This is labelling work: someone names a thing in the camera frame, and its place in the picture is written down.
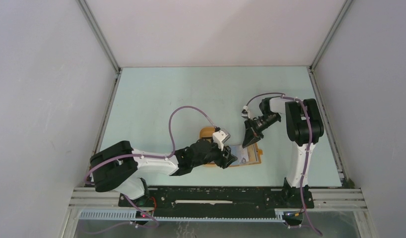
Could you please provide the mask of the orange oval plastic tray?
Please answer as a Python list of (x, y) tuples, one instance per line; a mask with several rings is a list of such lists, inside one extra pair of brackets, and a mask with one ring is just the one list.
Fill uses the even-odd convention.
[(214, 143), (212, 134), (216, 127), (204, 127), (200, 130), (200, 139), (209, 142), (208, 152), (204, 154), (203, 161), (209, 165), (219, 166), (219, 160), (221, 158), (221, 150), (218, 145)]

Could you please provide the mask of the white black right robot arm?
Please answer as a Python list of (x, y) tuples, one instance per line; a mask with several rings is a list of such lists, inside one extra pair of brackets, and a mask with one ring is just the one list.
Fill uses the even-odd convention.
[(267, 97), (259, 104), (261, 116), (251, 117), (249, 105), (244, 105), (245, 135), (242, 147), (246, 148), (263, 139), (263, 131), (285, 118), (288, 139), (293, 142), (291, 169), (284, 179), (282, 203), (294, 207), (301, 196), (308, 193), (308, 170), (311, 157), (319, 139), (324, 135), (324, 124), (315, 99), (300, 100), (285, 95)]

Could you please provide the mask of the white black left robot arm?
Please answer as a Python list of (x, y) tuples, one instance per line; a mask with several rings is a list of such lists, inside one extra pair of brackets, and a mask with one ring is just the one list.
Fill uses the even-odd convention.
[(215, 142), (199, 139), (174, 152), (146, 155), (133, 149), (129, 141), (118, 142), (90, 158), (91, 175), (96, 192), (117, 191), (136, 206), (149, 202), (149, 192), (143, 175), (163, 174), (183, 176), (195, 167), (214, 163), (225, 169), (237, 161), (230, 146), (220, 149)]

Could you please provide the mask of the black mounting base plate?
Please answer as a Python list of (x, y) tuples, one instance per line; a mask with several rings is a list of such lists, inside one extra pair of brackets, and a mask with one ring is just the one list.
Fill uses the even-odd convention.
[(151, 186), (149, 194), (135, 201), (140, 208), (154, 208), (161, 218), (249, 219), (278, 218), (276, 212), (313, 209), (308, 188), (269, 186)]

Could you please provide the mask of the aluminium frame rail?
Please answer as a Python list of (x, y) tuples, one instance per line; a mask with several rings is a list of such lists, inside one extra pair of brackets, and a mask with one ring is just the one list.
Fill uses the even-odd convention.
[[(311, 188), (309, 202), (316, 211), (367, 211), (367, 204), (359, 188)], [(233, 204), (239, 202), (280, 208), (273, 199), (279, 196), (278, 187), (153, 187), (150, 194), (157, 206), (168, 203)], [(77, 187), (69, 201), (69, 208), (118, 208), (125, 198), (119, 192), (96, 192), (91, 187)]]

